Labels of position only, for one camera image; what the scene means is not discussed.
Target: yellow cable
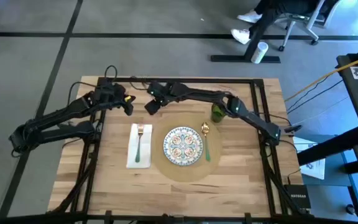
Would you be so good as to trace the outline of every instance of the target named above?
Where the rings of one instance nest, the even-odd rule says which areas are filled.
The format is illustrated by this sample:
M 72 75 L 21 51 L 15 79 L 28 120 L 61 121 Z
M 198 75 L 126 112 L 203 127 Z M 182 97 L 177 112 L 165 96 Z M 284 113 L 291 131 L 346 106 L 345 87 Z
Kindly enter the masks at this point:
M 290 99 L 296 97 L 296 96 L 299 95 L 301 92 L 307 90 L 308 88 L 310 88 L 310 87 L 313 86 L 314 84 L 320 82 L 320 80 L 322 80 L 322 79 L 324 79 L 324 78 L 326 78 L 326 77 L 328 77 L 328 76 L 330 76 L 330 75 L 332 75 L 332 74 L 334 74 L 334 73 L 340 72 L 340 71 L 342 71 L 342 70 L 344 70 L 344 69 L 346 69 L 346 68 L 349 68 L 349 67 L 351 67 L 351 66 L 353 66 L 353 65 L 355 65 L 355 64 L 358 64 L 358 60 L 355 61 L 355 62 L 349 63 L 349 64 L 347 64 L 347 65 L 345 65 L 345 66 L 342 66 L 342 67 L 339 68 L 339 69 L 333 70 L 332 72 L 330 72 L 330 73 L 328 73 L 328 74 L 326 74 L 326 75 L 323 75 L 321 78 L 317 79 L 317 80 L 314 81 L 313 83 L 310 83 L 308 86 L 306 86 L 306 87 L 304 87 L 303 89 L 301 89 L 300 91 L 298 91 L 298 93 L 295 93 L 293 96 L 291 96 L 291 97 L 287 98 L 286 100 L 284 100 L 284 102 L 287 102 L 288 100 L 290 100 Z

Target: white sneaker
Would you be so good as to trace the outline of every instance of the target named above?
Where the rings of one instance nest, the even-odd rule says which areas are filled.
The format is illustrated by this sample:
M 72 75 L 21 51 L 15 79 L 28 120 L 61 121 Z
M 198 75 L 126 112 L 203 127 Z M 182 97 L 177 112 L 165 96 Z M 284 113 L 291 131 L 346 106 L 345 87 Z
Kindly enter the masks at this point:
M 250 22 L 250 23 L 256 23 L 258 20 L 262 18 L 262 15 L 258 15 L 255 11 L 250 11 L 247 14 L 244 15 L 238 15 L 237 19 Z
M 242 44 L 246 44 L 249 41 L 249 30 L 232 29 L 231 35 L 233 35 L 233 37 Z

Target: gold spoon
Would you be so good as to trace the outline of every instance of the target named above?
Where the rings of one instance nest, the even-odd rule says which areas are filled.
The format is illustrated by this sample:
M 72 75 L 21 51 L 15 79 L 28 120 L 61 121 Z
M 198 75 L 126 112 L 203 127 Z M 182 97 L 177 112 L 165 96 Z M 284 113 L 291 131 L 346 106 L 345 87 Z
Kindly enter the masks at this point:
M 209 162 L 211 158 L 209 157 L 208 141 L 206 140 L 206 135 L 209 133 L 209 126 L 206 122 L 201 125 L 201 132 L 204 134 L 205 137 L 205 159 Z

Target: gold fork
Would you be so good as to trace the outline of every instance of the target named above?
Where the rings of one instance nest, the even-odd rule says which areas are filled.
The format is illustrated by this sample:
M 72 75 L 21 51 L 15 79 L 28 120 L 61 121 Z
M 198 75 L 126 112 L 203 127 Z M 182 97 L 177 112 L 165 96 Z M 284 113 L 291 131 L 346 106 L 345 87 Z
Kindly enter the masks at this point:
M 137 152 L 136 152 L 135 162 L 140 162 L 140 138 L 143 135 L 143 129 L 144 129 L 143 124 L 138 124 L 137 125 L 137 135 L 139 135 L 139 142 L 137 144 Z

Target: green handle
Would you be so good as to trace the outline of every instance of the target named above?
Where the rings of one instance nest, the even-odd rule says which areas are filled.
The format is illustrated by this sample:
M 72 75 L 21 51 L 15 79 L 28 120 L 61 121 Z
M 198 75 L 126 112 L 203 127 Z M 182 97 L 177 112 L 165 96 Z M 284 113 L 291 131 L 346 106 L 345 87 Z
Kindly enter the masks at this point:
M 139 143 L 137 144 L 137 152 L 135 162 L 140 162 L 140 136 L 139 136 Z
M 205 159 L 209 162 L 211 161 L 211 158 L 209 156 L 209 150 L 208 150 L 208 141 L 206 140 L 205 136 Z

